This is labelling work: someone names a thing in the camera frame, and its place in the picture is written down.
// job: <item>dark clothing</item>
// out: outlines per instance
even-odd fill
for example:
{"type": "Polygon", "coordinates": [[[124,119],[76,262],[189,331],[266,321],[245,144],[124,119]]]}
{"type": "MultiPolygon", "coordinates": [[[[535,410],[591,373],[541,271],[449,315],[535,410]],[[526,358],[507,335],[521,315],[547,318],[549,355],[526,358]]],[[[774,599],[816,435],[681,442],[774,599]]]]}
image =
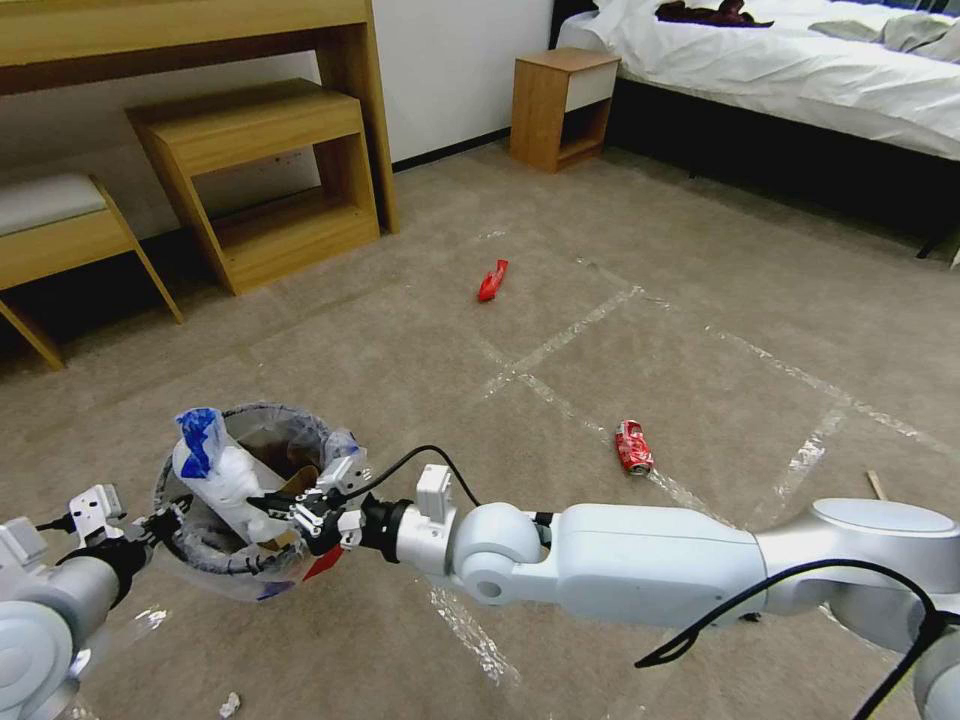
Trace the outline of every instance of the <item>dark clothing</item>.
{"type": "Polygon", "coordinates": [[[750,13],[742,13],[743,0],[723,0],[719,10],[710,8],[688,8],[683,0],[664,3],[657,8],[657,20],[663,22],[685,22],[696,25],[717,25],[719,27],[770,27],[768,23],[758,23],[750,13]]]}

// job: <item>baseboard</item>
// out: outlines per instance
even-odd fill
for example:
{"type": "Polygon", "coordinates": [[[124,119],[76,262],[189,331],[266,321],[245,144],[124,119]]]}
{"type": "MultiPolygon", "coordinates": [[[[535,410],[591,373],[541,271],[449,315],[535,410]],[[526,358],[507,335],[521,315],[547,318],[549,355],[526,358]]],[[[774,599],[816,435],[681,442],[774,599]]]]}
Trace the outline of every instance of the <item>baseboard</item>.
{"type": "Polygon", "coordinates": [[[409,170],[417,165],[426,165],[429,162],[449,157],[450,155],[456,155],[464,150],[470,150],[471,148],[480,147],[481,145],[491,143],[494,140],[505,138],[509,134],[510,128],[505,127],[484,135],[478,135],[477,137],[470,138],[469,140],[462,140],[458,143],[454,143],[453,145],[447,145],[446,147],[431,150],[430,152],[423,153],[422,155],[414,155],[412,158],[407,158],[406,160],[398,160],[397,162],[393,163],[393,171],[403,172],[404,170],[409,170]]]}

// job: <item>bench cushion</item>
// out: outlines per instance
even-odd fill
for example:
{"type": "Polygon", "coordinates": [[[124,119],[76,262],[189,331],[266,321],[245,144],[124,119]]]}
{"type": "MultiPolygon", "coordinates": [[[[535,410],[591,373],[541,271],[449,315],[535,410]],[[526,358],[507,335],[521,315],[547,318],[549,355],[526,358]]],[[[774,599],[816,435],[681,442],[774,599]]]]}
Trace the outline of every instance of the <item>bench cushion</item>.
{"type": "Polygon", "coordinates": [[[86,175],[66,173],[0,187],[0,235],[103,210],[103,196],[86,175]]]}

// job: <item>wooden stick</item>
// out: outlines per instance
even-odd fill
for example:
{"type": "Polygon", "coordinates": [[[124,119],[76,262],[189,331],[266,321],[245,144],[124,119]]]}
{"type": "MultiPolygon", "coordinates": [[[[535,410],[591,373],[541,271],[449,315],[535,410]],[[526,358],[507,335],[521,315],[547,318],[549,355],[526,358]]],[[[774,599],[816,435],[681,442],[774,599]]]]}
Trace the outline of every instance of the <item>wooden stick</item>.
{"type": "Polygon", "coordinates": [[[880,487],[880,476],[877,475],[876,471],[867,470],[867,480],[870,481],[870,486],[873,488],[873,493],[877,496],[877,500],[886,500],[887,494],[883,491],[883,488],[880,487]]]}

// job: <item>trash can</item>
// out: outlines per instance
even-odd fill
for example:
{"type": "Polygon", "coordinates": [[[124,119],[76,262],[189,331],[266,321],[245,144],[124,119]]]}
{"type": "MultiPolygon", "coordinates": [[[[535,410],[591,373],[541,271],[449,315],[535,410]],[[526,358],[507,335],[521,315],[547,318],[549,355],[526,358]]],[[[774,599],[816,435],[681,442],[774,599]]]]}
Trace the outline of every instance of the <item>trash can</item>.
{"type": "MultiPolygon", "coordinates": [[[[331,432],[320,418],[297,408],[271,403],[241,405],[223,412],[227,432],[284,480],[299,470],[323,468],[331,460],[357,452],[348,430],[331,432]]],[[[153,493],[154,509],[192,494],[173,471],[168,456],[153,493]]],[[[294,532],[283,544],[246,544],[199,497],[184,514],[181,532],[158,552],[157,560],[207,590],[235,600],[261,602],[296,587],[340,556],[337,546],[322,558],[312,556],[294,532]]]]}

